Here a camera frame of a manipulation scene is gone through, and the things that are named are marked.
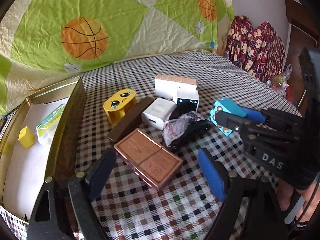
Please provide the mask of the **person right hand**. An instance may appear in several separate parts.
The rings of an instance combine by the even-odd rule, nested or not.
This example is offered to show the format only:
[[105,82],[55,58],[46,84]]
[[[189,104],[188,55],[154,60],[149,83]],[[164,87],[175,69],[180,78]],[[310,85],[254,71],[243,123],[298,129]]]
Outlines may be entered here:
[[295,190],[287,182],[278,180],[277,198],[282,211],[286,211],[284,222],[294,220],[303,227],[312,217],[319,204],[319,183],[314,181],[306,190]]

